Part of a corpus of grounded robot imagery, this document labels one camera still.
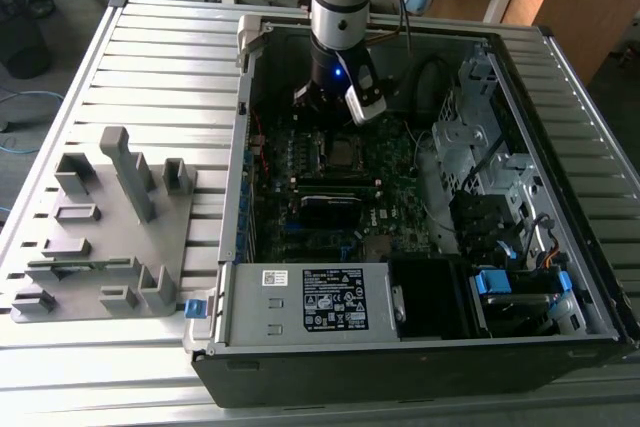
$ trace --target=aluminum extrusion table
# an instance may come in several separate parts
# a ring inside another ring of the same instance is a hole
[[[522,395],[310,409],[218,408],[182,347],[183,314],[157,319],[14,324],[13,294],[28,279],[14,262],[35,252],[57,187],[63,149],[107,162],[106,125],[124,125],[150,164],[181,157],[198,168],[181,302],[215,285],[231,128],[237,107],[236,30],[245,13],[297,17],[291,9],[160,0],[112,0],[0,238],[0,405],[4,425],[301,425],[389,422],[477,413],[495,425],[519,410],[523,425],[573,409],[623,415],[640,397],[638,357],[571,374]],[[395,22],[377,17],[378,22]],[[424,26],[499,33],[517,65],[592,227],[640,311],[638,177],[552,37],[534,28],[416,19]],[[545,407],[536,414],[526,409]]]

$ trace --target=warning label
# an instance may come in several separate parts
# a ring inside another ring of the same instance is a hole
[[[369,329],[362,269],[304,270],[302,275],[305,329]]]

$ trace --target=white label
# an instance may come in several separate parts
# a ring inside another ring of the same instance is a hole
[[[289,271],[287,270],[263,270],[263,287],[286,287],[289,284]]]

